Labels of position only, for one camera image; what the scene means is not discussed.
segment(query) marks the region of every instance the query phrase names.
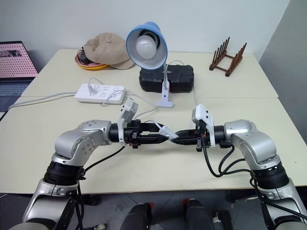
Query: white power strip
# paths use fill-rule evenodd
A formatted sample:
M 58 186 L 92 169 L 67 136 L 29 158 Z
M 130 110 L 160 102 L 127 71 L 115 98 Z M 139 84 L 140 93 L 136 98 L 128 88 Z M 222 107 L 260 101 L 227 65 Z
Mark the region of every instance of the white power strip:
M 88 103 L 103 103 L 111 94 L 114 94 L 108 99 L 106 104 L 122 104 L 126 92 L 125 87 L 118 85 L 101 85 L 91 84 L 92 88 L 97 91 L 96 94 L 90 94 L 88 84 L 82 84 L 75 94 L 75 98 L 79 102 Z

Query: beige hat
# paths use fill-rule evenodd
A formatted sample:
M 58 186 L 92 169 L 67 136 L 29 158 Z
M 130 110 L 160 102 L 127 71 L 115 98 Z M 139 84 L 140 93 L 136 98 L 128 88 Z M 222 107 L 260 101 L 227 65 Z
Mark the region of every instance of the beige hat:
M 134 64 L 127 53 L 125 40 L 116 34 L 99 34 L 88 40 L 83 49 L 86 57 L 96 63 L 117 69 L 129 69 Z

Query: desk lamp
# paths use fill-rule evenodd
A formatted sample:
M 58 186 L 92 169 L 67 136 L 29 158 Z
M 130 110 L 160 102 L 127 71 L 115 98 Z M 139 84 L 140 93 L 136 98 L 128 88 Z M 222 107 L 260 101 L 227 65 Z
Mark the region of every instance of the desk lamp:
M 167 46 L 159 26 L 153 22 L 146 22 L 135 27 L 127 36 L 126 47 L 131 60 L 141 68 L 158 69 L 164 66 L 162 96 L 156 105 L 159 107 L 173 107 L 173 103 L 168 100 Z

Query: black case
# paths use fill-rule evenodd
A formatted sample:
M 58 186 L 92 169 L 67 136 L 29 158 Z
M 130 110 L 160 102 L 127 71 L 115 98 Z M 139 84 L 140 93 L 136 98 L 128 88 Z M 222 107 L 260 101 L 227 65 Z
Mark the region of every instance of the black case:
M 164 78 L 163 66 L 159 69 L 141 69 L 140 85 L 147 92 L 161 92 Z M 194 85 L 194 72 L 192 66 L 169 65 L 167 79 L 170 92 L 191 92 Z

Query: tabletop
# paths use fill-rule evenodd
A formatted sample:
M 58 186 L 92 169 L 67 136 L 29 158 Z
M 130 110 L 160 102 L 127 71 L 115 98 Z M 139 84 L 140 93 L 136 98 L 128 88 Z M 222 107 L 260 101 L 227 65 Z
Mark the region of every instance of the tabletop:
M 18 102 L 36 97 L 21 97 Z M 151 109 L 142 100 L 137 113 Z M 173 131 L 190 126 L 195 108 L 192 94 L 174 97 L 175 107 L 159 108 L 142 115 L 142 121 L 154 119 Z M 304 172 L 307 147 L 285 109 L 276 98 L 198 98 L 214 117 L 215 125 L 237 119 L 255 123 L 258 130 L 274 141 L 289 177 L 297 186 L 307 185 Z M 60 97 L 47 102 L 12 108 L 0 122 L 0 193 L 33 193 L 44 176 L 54 153 L 56 138 L 63 132 L 75 129 L 90 119 L 116 122 L 121 105 L 101 107 L 98 104 L 80 103 L 73 97 Z M 98 147 L 86 166 L 110 155 L 120 148 L 118 143 Z M 213 169 L 228 149 L 209 148 Z M 241 158 L 236 150 L 228 163 Z M 234 169 L 247 168 L 245 162 Z M 246 172 L 213 177 L 205 164 L 204 156 L 195 146 L 181 146 L 170 141 L 156 145 L 141 145 L 138 149 L 127 146 L 121 153 L 93 167 L 86 180 L 81 181 L 84 193 L 121 193 L 191 189 L 250 188 Z
M 47 96 L 57 92 L 77 91 L 81 84 L 87 83 L 91 77 L 98 78 L 104 84 L 122 85 L 126 89 L 149 98 L 152 93 L 145 92 L 139 84 L 140 67 L 133 66 L 127 70 L 107 67 L 90 71 L 79 67 L 74 57 L 77 50 L 61 49 L 41 70 L 33 83 L 22 96 Z M 211 53 L 176 53 L 168 54 L 167 63 L 180 60 L 194 69 L 194 86 L 197 97 L 214 98 L 277 98 L 278 95 L 270 81 L 262 71 L 253 54 L 244 54 L 243 59 L 230 77 L 225 72 L 209 70 L 213 54 Z M 228 68 L 231 59 L 224 58 L 221 67 Z M 189 93 L 170 94 L 174 97 L 185 97 Z

